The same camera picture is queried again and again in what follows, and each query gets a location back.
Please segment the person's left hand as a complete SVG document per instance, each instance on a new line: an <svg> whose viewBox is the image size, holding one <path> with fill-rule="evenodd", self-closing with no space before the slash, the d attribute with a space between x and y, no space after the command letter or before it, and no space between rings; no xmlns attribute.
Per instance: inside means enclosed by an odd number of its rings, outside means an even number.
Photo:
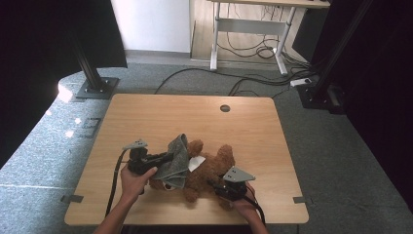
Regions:
<svg viewBox="0 0 413 234"><path fill-rule="evenodd" d="M144 189L149 178L157 172L158 168L149 169L143 175L132 173L127 166L121 170L122 195L120 201L125 204L133 204Z"/></svg>

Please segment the white power strip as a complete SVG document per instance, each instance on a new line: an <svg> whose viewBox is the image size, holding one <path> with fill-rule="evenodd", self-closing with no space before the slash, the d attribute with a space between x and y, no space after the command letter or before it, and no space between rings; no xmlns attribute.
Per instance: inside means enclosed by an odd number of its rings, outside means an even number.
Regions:
<svg viewBox="0 0 413 234"><path fill-rule="evenodd" d="M302 79L290 81L290 86L296 87L296 86L301 86L301 85L308 85L311 83L312 83L312 80L310 78L302 78Z"/></svg>

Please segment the black metal stand grey base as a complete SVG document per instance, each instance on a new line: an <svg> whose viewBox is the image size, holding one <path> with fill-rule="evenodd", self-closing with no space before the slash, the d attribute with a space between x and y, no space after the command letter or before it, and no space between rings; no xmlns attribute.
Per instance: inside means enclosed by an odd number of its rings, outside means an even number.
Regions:
<svg viewBox="0 0 413 234"><path fill-rule="evenodd" d="M119 83L118 78L101 77L88 58L74 32L69 33L69 39L74 54L82 68L86 81L76 94L76 98L110 99Z"/></svg>

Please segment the person's right hand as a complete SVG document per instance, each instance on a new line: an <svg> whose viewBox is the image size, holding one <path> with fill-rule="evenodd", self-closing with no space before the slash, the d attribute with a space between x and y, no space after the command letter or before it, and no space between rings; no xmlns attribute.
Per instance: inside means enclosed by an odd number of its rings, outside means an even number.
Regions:
<svg viewBox="0 0 413 234"><path fill-rule="evenodd" d="M254 202L255 201L255 197L254 197L255 190L254 190L254 188L248 182L245 185L247 187L247 192L246 192L245 196L249 200ZM255 209L255 207L245 199L240 199L240 200L234 201L233 202L233 208L248 223L257 222L257 221L260 220L260 216L259 216L257 210Z"/></svg>

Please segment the brown teddy bear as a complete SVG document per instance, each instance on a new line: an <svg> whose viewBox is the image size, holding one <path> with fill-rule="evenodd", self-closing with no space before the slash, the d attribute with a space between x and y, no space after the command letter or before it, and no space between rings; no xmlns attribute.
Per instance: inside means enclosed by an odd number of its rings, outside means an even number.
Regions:
<svg viewBox="0 0 413 234"><path fill-rule="evenodd" d="M224 144L215 154L204 152L203 148L204 143L200 139L187 143L189 164L183 188L169 186L153 177L149 180L149 185L157 190L180 189L187 203L195 203L203 193L213 193L214 189L207 181L222 182L221 177L236 164L233 148Z"/></svg>

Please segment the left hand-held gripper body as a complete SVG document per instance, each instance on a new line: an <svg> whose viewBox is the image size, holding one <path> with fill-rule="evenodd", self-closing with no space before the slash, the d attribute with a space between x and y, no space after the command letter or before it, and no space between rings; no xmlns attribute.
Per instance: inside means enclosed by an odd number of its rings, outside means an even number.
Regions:
<svg viewBox="0 0 413 234"><path fill-rule="evenodd" d="M123 147L124 150L130 152L130 159L128 161L129 170L140 176L145 174L149 169L156 167L156 162L158 161L148 159L150 154L146 146L147 143L139 139Z"/></svg>

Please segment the black curtain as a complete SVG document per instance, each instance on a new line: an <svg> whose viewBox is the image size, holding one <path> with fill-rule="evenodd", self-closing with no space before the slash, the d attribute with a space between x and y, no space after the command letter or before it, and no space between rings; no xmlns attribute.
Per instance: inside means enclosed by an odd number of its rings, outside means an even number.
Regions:
<svg viewBox="0 0 413 234"><path fill-rule="evenodd" d="M413 212L413 0L331 0L315 56Z"/></svg>
<svg viewBox="0 0 413 234"><path fill-rule="evenodd" d="M125 67L111 0L0 0L0 169L51 106L60 79Z"/></svg>

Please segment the white desk frame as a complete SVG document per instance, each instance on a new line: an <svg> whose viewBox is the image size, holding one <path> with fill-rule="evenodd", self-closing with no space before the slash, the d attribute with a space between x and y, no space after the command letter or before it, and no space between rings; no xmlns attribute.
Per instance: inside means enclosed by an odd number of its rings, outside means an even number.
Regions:
<svg viewBox="0 0 413 234"><path fill-rule="evenodd" d="M214 16L213 28L213 43L210 53L209 67L211 70L217 69L218 55L218 33L219 32L235 32L246 34L265 34L278 35L280 42L274 49L274 57L277 62L280 74L287 75L282 58L282 49L292 25L292 20L295 16L297 8L304 9L328 9L330 3L327 0L209 0L216 7ZM265 21L252 19L230 19L220 16L220 4L247 4L247 5L262 5L262 6L281 6L289 7L289 15L286 21Z"/></svg>

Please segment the grey towel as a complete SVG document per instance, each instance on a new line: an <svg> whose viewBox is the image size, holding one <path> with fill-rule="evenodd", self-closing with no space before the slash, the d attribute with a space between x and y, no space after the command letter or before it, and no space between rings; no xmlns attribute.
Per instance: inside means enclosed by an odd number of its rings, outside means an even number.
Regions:
<svg viewBox="0 0 413 234"><path fill-rule="evenodd" d="M181 134L168 145L168 153L172 154L172 160L160 166L153 176L165 184L183 188L188 173L189 155L187 150L187 136Z"/></svg>

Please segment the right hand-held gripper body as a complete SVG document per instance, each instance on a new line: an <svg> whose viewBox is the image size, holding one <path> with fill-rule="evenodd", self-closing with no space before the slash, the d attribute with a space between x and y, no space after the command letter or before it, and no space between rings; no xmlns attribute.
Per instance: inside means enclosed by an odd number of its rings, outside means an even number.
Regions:
<svg viewBox="0 0 413 234"><path fill-rule="evenodd" d="M225 186L225 190L214 192L216 195L229 201L237 201L242 199L247 191L245 183L247 181L255 180L254 175L251 175L235 166L233 166L221 178L222 182L220 184Z"/></svg>

